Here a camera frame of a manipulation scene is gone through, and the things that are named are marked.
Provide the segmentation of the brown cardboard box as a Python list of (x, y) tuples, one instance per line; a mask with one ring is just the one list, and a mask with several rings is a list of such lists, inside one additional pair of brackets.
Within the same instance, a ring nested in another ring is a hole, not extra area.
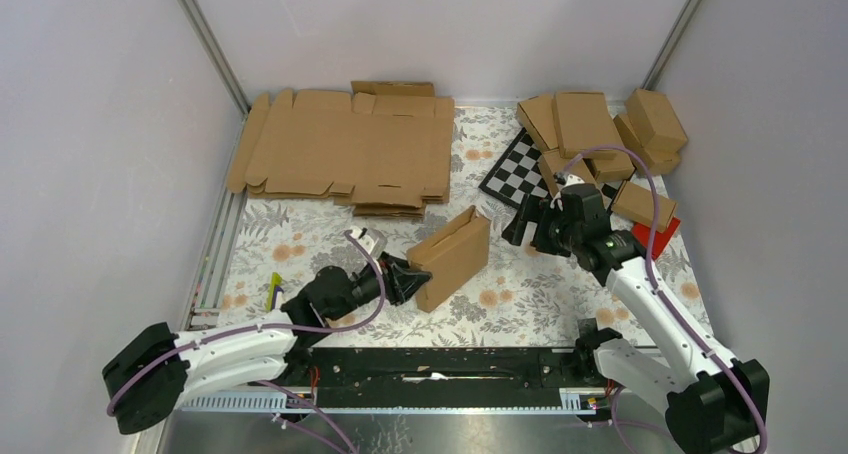
[(471, 205), (407, 250), (414, 268), (432, 274), (415, 294), (419, 310), (434, 311), (488, 264), (490, 227), (491, 221)]

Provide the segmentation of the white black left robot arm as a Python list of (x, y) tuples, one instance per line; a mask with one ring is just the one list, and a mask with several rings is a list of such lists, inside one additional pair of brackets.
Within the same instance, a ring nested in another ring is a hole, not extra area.
[(299, 384), (310, 371), (304, 352), (332, 333), (331, 321), (371, 301), (403, 304), (431, 278), (383, 253), (358, 273), (320, 269), (293, 298), (252, 322), (195, 332), (173, 332), (165, 322), (150, 325), (102, 370), (107, 414), (129, 435), (192, 399), (239, 384), (276, 378)]

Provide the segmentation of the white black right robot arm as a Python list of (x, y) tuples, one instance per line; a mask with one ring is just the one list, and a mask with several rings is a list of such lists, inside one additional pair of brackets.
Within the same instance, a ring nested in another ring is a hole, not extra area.
[(597, 386), (605, 379), (630, 389), (665, 419), (685, 453), (734, 451), (759, 440), (765, 426), (770, 378), (755, 359), (742, 362), (706, 333), (655, 271), (644, 245), (626, 230), (615, 230), (599, 189), (579, 183), (554, 197), (527, 195), (502, 233), (519, 245), (529, 224), (540, 253), (573, 256), (599, 284), (617, 296), (662, 353), (657, 361), (604, 328), (576, 341), (575, 376)]

